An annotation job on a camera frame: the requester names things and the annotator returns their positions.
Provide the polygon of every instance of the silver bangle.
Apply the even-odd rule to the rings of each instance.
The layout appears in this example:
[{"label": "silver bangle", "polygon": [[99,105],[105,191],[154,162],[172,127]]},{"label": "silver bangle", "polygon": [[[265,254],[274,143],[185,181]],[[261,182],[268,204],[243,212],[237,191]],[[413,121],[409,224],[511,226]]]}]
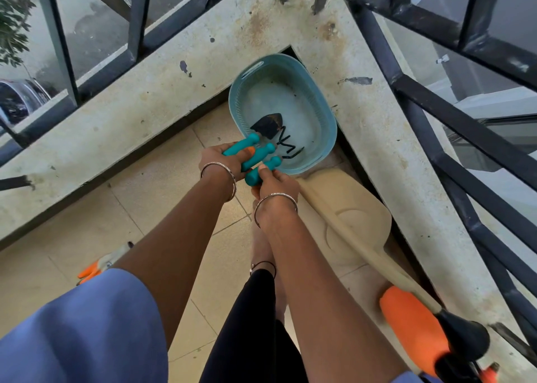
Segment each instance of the silver bangle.
[{"label": "silver bangle", "polygon": [[228,167],[226,167],[223,163],[221,162],[209,162],[208,164],[205,164],[203,166],[203,168],[201,169],[201,172],[200,172],[200,179],[203,178],[203,171],[205,171],[205,168],[207,168],[209,165],[219,165],[221,166],[222,168],[224,168],[226,171],[229,172],[229,174],[232,176],[232,180],[233,180],[233,194],[231,196],[231,198],[229,198],[226,202],[229,202],[231,201],[234,197],[235,197],[235,194],[237,193],[237,181],[235,180],[235,175],[233,175],[232,173],[232,170],[229,169]]},{"label": "silver bangle", "polygon": [[287,199],[291,199],[292,202],[295,204],[295,211],[298,213],[299,211],[299,205],[298,203],[296,203],[296,201],[293,199],[292,196],[286,194],[286,193],[283,193],[283,192],[274,192],[274,193],[271,193],[270,195],[267,195],[265,196],[264,198],[262,198],[259,203],[257,204],[256,206],[256,210],[253,211],[253,221],[256,223],[256,225],[258,225],[258,227],[261,227],[259,226],[259,222],[257,221],[257,217],[256,217],[256,213],[257,213],[257,210],[259,209],[259,205],[261,205],[261,202],[263,202],[265,199],[267,198],[270,198],[271,196],[285,196]]}]

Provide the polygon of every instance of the black leggings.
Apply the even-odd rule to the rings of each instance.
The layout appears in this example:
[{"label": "black leggings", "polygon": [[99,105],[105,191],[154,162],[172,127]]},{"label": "black leggings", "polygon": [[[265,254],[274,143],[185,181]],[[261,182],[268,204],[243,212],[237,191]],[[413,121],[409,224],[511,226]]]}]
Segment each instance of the black leggings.
[{"label": "black leggings", "polygon": [[302,357],[275,319],[272,274],[254,271],[214,343],[200,382],[307,382]]}]

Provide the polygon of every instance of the black trowel blade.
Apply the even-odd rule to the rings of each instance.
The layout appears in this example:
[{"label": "black trowel blade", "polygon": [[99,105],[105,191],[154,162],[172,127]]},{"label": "black trowel blade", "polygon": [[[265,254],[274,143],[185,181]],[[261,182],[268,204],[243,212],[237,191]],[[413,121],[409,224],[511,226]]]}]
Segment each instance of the black trowel blade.
[{"label": "black trowel blade", "polygon": [[258,132],[263,137],[267,137],[272,140],[278,131],[281,130],[281,126],[284,124],[280,113],[267,114],[261,117],[252,127],[253,131]]}]

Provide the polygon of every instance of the blue shirt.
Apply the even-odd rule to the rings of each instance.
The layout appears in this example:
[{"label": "blue shirt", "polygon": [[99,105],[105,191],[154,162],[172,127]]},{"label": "blue shirt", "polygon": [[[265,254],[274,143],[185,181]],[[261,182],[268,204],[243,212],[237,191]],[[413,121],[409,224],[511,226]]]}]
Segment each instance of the blue shirt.
[{"label": "blue shirt", "polygon": [[[164,329],[138,278],[110,269],[49,302],[0,340],[1,382],[168,381]],[[420,383],[404,373],[394,383]]]}]

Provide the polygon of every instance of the foliage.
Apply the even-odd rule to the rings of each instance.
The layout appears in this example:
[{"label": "foliage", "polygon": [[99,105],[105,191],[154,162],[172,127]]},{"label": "foliage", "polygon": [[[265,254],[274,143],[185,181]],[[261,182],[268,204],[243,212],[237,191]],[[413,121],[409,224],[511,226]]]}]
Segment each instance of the foliage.
[{"label": "foliage", "polygon": [[0,64],[22,64],[18,54],[29,50],[25,32],[30,25],[26,21],[33,7],[30,0],[0,0]]}]

